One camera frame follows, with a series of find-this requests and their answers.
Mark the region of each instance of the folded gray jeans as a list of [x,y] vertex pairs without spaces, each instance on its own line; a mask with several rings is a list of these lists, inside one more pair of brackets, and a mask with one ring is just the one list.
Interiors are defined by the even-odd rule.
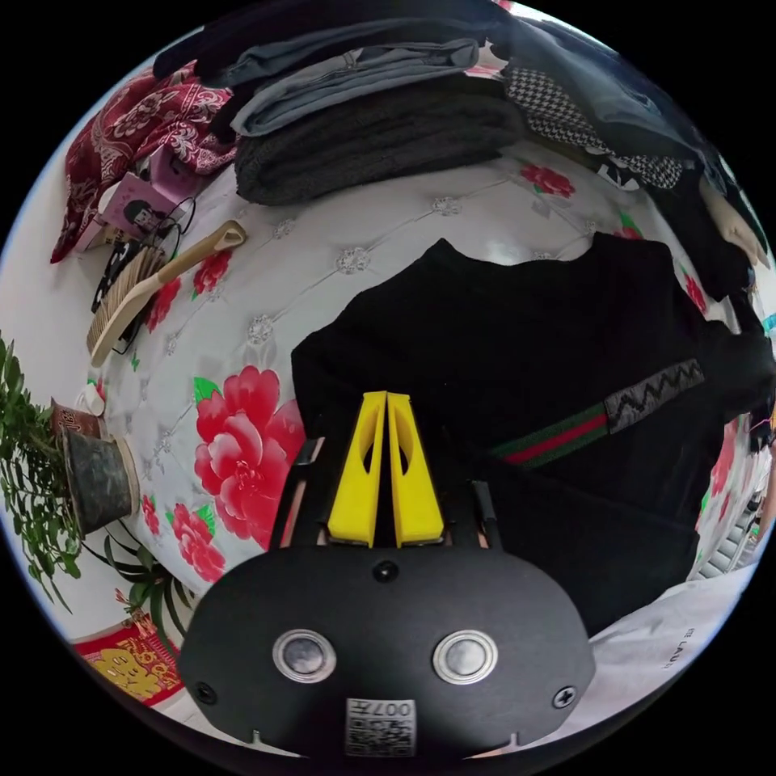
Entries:
[[231,127],[243,137],[261,137],[356,97],[461,73],[478,59],[471,39],[357,48],[259,88]]
[[337,43],[352,41],[352,47],[357,49],[359,38],[377,35],[390,30],[409,27],[411,25],[428,25],[439,23],[442,27],[460,29],[461,38],[468,35],[476,37],[487,29],[485,23],[462,22],[460,19],[377,19],[371,22],[351,24],[348,27],[335,27],[329,30],[318,30],[300,35],[291,40],[266,43],[249,48],[240,54],[237,61],[223,70],[217,76],[206,78],[203,83],[212,88],[224,89],[239,86],[241,83],[255,81],[258,78],[270,78],[284,73],[298,62],[315,54],[316,51],[327,49]]

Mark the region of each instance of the houndstooth fabric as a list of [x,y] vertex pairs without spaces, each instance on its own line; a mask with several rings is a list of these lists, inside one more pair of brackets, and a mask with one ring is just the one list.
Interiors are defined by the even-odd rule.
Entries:
[[[597,136],[571,97],[548,75],[539,70],[507,65],[503,76],[507,96],[525,113],[528,126],[536,134],[569,146],[596,148],[606,154],[614,154]],[[645,183],[658,188],[676,186],[684,169],[680,159],[670,157],[618,158]]]

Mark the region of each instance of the green red stripe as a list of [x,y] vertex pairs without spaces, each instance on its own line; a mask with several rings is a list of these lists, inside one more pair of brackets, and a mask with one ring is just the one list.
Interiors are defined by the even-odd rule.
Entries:
[[608,432],[606,410],[601,403],[521,439],[500,445],[492,452],[507,463],[534,468],[573,453],[605,437]]

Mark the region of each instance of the red poster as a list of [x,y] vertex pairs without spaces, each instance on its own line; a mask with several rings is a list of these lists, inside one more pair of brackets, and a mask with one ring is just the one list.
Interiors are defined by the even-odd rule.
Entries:
[[156,706],[183,689],[175,668],[177,654],[171,656],[156,634],[135,622],[73,646],[106,679],[146,706]]

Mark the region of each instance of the screw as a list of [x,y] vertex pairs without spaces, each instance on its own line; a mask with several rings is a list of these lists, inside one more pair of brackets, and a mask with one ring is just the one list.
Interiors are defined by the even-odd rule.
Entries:
[[378,582],[393,582],[399,576],[399,567],[390,560],[383,560],[372,569],[372,576]]
[[576,687],[563,687],[555,693],[552,699],[552,705],[556,709],[565,709],[576,700]]
[[206,706],[212,706],[217,701],[215,690],[210,685],[206,685],[203,681],[198,681],[194,685],[194,694],[196,695],[196,699]]

